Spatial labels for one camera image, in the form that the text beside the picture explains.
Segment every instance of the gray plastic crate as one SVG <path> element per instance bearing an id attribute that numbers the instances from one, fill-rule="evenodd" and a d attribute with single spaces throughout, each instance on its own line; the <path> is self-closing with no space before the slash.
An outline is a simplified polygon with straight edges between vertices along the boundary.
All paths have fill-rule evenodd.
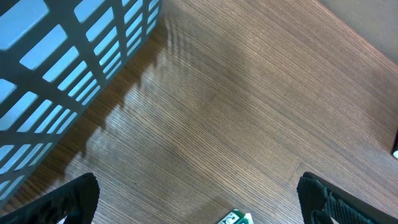
<path id="1" fill-rule="evenodd" d="M 144 44 L 161 4 L 0 2 L 0 208 Z"/>

